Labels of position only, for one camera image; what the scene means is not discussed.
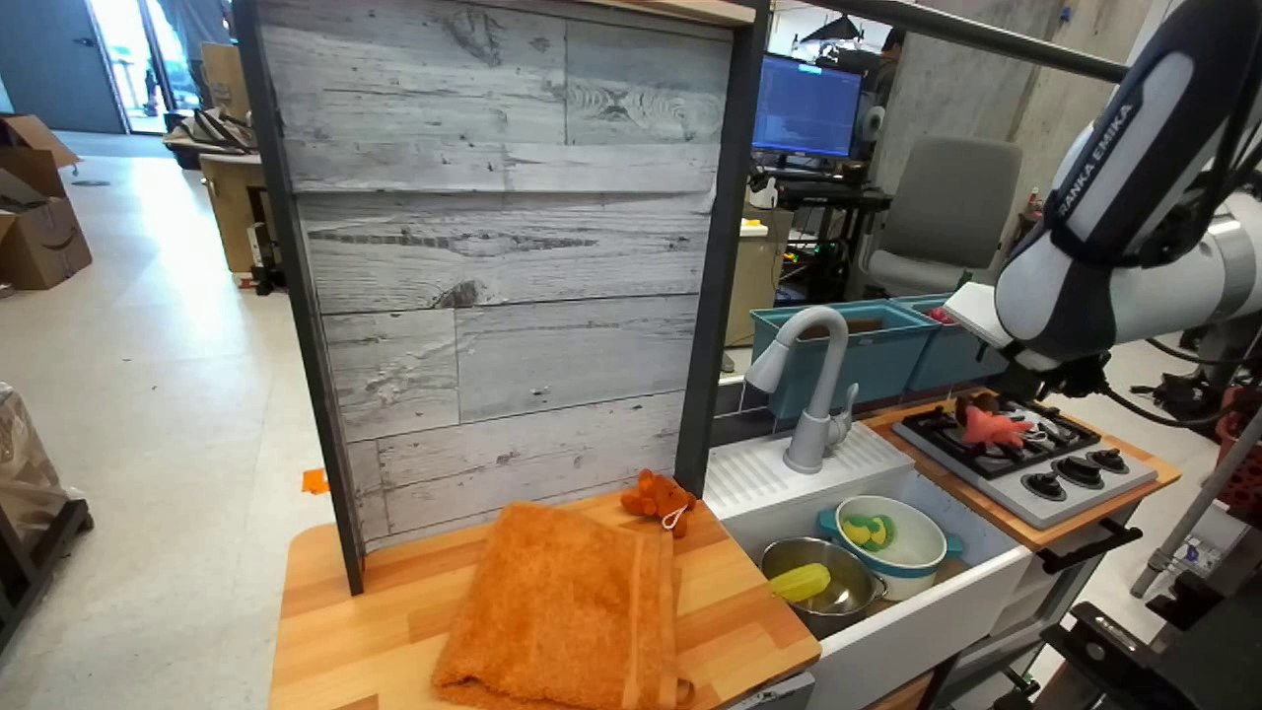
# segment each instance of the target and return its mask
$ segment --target faucet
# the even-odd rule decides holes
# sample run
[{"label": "faucet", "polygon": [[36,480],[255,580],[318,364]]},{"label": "faucet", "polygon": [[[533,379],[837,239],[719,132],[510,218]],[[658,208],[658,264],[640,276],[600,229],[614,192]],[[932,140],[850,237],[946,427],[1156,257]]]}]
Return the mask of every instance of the faucet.
[{"label": "faucet", "polygon": [[837,308],[800,308],[782,331],[775,341],[753,360],[748,367],[748,387],[774,393],[782,387],[786,364],[790,364],[790,349],[808,331],[808,329],[829,329],[829,355],[813,391],[813,404],[804,406],[804,414],[795,420],[791,443],[786,449],[786,467],[795,472],[819,472],[824,459],[833,455],[833,446],[850,429],[850,406],[859,387],[850,387],[850,404],[838,420],[829,420],[833,406],[833,391],[838,379],[838,364],[845,364],[845,349],[846,349],[846,325]]}]

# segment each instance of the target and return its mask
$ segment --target green vegetable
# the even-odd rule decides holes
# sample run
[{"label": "green vegetable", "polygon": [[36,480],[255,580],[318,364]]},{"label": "green vegetable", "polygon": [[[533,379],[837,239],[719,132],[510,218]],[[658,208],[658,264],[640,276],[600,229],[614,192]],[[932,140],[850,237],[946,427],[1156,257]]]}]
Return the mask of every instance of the green vegetable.
[{"label": "green vegetable", "polygon": [[846,513],[838,522],[838,533],[867,551],[883,551],[886,544],[895,544],[895,522],[886,513]]},{"label": "green vegetable", "polygon": [[774,577],[774,592],[786,602],[804,602],[804,598],[819,596],[829,585],[833,585],[833,577],[824,566],[800,566],[800,567]]}]

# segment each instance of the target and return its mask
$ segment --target wooden partition wall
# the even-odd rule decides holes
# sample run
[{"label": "wooden partition wall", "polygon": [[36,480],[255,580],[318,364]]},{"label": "wooden partition wall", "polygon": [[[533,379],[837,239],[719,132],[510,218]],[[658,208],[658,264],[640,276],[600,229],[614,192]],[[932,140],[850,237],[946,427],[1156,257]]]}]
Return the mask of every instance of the wooden partition wall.
[{"label": "wooden partition wall", "polygon": [[366,547],[673,467],[748,13],[621,7],[239,7],[351,585]]}]

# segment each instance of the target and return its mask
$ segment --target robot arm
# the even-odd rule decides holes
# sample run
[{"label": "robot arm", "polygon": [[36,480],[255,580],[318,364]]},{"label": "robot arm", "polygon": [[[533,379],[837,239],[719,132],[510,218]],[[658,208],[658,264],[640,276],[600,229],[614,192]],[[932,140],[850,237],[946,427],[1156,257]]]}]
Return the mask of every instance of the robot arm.
[{"label": "robot arm", "polygon": [[1030,371],[1259,313],[1262,205],[1231,196],[1242,162],[1262,153],[1242,157],[1259,83],[1262,3],[1187,0],[1139,50],[996,285],[961,285],[946,313]]}]

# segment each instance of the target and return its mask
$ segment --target orange towel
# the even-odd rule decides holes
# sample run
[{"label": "orange towel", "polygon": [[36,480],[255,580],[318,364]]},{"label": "orange towel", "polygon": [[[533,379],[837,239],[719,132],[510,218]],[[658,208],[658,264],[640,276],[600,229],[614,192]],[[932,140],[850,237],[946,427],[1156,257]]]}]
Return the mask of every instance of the orange towel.
[{"label": "orange towel", "polygon": [[694,493],[686,493],[673,476],[640,471],[636,484],[620,501],[632,518],[658,522],[673,535],[686,535],[686,513],[694,510]]},{"label": "orange towel", "polygon": [[510,506],[435,669],[468,706],[681,706],[673,539],[581,513]]},{"label": "orange towel", "polygon": [[967,446],[1021,446],[1030,435],[1030,424],[1014,424],[1005,414],[967,406],[961,412],[961,443]]}]

